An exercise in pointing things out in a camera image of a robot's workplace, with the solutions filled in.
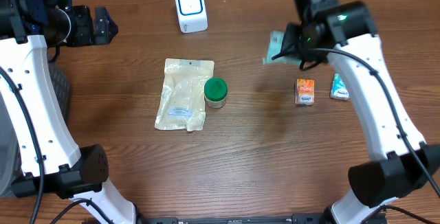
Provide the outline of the teal tissue packet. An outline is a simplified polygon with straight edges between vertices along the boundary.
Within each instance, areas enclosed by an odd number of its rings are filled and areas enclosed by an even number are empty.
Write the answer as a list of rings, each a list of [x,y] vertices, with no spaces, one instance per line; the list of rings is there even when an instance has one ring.
[[[263,59],[264,65],[271,65],[271,64],[299,65],[301,63],[301,60],[294,58],[292,56],[283,56],[274,60],[272,59],[273,56],[281,52],[283,37],[284,37],[283,32],[272,31],[270,33],[267,56]]]

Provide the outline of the orange snack packet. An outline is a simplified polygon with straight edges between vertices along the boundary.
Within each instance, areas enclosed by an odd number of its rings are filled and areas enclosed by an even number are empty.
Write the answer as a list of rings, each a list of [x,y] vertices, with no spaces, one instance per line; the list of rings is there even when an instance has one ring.
[[[312,105],[314,103],[315,81],[299,78],[296,81],[295,103]]]

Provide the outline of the green tissue packet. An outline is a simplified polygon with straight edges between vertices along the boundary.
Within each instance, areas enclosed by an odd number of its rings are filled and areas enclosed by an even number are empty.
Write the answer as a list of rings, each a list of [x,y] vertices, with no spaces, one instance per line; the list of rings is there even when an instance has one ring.
[[[333,77],[330,97],[339,100],[348,100],[350,98],[349,92],[338,73]]]

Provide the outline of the green lid jar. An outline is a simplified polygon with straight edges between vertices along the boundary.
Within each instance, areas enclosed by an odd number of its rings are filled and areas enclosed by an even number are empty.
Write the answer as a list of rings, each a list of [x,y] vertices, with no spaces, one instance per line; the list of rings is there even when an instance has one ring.
[[[211,78],[204,85],[204,95],[206,104],[215,109],[219,109],[226,104],[228,86],[222,78]]]

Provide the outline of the beige paper pouch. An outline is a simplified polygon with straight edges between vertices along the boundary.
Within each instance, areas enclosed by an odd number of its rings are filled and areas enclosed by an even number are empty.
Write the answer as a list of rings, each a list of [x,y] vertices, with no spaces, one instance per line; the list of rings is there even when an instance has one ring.
[[[204,86],[213,77],[212,60],[167,58],[155,128],[201,131],[206,119]]]

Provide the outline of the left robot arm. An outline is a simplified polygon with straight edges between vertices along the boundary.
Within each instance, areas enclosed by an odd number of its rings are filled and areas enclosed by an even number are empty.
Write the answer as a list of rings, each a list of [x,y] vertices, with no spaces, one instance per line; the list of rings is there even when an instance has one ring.
[[[90,10],[72,0],[1,0],[1,97],[16,137],[20,171],[6,189],[17,198],[45,193],[83,206],[100,223],[141,223],[142,215],[109,179],[101,145],[80,147],[69,132],[54,86],[49,48],[107,45],[118,26],[106,8]]]

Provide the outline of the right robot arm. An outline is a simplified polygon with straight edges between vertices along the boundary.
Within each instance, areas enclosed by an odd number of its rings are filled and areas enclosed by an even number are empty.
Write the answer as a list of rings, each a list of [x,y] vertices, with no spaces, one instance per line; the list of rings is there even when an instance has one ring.
[[[434,183],[439,147],[428,145],[399,98],[377,26],[361,1],[294,0],[299,24],[287,26],[281,56],[302,70],[330,64],[343,80],[362,125],[369,161],[348,171],[350,189],[321,223],[385,223],[393,201]]]

